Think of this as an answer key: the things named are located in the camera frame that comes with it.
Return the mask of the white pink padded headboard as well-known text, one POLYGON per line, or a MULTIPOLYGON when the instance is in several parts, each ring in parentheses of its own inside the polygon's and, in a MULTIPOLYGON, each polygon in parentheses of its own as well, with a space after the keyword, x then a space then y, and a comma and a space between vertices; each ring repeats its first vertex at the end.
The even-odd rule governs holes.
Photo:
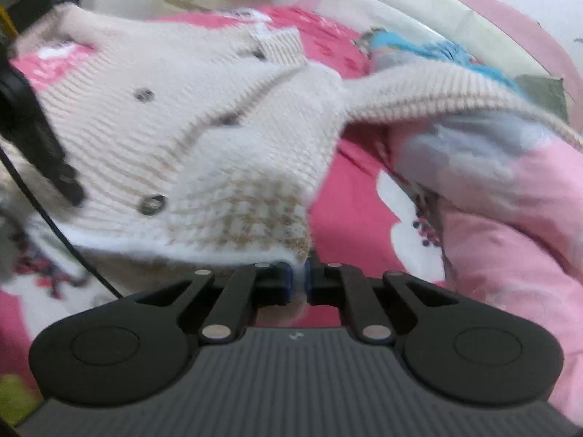
POLYGON ((554 76, 565 90, 569 121, 582 128, 582 77, 540 23, 498 0, 298 0, 300 7, 354 29, 386 26, 408 40, 440 36, 486 64, 520 75, 554 76))

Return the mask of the pink floral bed sheet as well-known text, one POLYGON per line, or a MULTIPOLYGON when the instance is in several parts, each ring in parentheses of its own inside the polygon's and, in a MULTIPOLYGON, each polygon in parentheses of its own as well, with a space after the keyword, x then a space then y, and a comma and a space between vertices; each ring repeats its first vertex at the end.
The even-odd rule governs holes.
MULTIPOLYGON (((258 11, 184 13, 192 25, 220 28, 266 22, 300 31, 307 56, 357 78, 369 69, 354 46, 356 33, 296 7, 258 11)), ((392 178, 381 126, 349 128, 339 143, 331 172, 309 212, 309 228, 321 259, 338 259, 369 275, 401 269, 441 283, 441 250, 428 225, 415 229, 413 202, 392 178)), ((49 324, 99 306, 110 293, 84 272, 63 273, 27 240, 5 228, 1 235, 1 398, 33 405, 39 391, 29 369, 35 336, 49 324)))

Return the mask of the blue patterned cloth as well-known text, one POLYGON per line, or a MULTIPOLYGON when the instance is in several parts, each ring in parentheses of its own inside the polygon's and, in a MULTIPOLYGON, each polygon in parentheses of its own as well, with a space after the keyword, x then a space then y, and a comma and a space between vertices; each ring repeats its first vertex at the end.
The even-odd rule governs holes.
POLYGON ((427 59, 472 70, 521 96, 524 94, 518 84, 501 70, 484 64, 462 46, 450 40, 417 44, 387 29, 372 28, 362 33, 357 40, 353 40, 353 43, 361 53, 369 57, 373 72, 427 59))

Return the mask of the pink and grey quilt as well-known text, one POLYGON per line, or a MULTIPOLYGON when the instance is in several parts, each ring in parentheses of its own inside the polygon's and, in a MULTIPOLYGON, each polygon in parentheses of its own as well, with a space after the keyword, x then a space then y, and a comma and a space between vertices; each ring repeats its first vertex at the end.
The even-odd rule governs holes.
POLYGON ((546 328, 564 353, 551 403, 582 419, 582 155, 500 111, 390 128, 393 169, 437 195, 458 293, 546 328))

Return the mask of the cream knit cardigan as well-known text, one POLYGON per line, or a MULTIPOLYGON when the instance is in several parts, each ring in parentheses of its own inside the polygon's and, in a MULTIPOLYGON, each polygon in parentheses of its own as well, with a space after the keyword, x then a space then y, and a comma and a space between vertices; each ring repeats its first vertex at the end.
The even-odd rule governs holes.
POLYGON ((306 211, 345 126, 505 114, 519 146, 581 136, 502 85, 419 60, 345 80, 308 60, 296 29, 209 29, 55 7, 19 50, 71 40, 93 54, 39 104, 77 169, 72 207, 25 156, 17 172, 66 238, 100 256, 179 263, 303 261, 306 211))

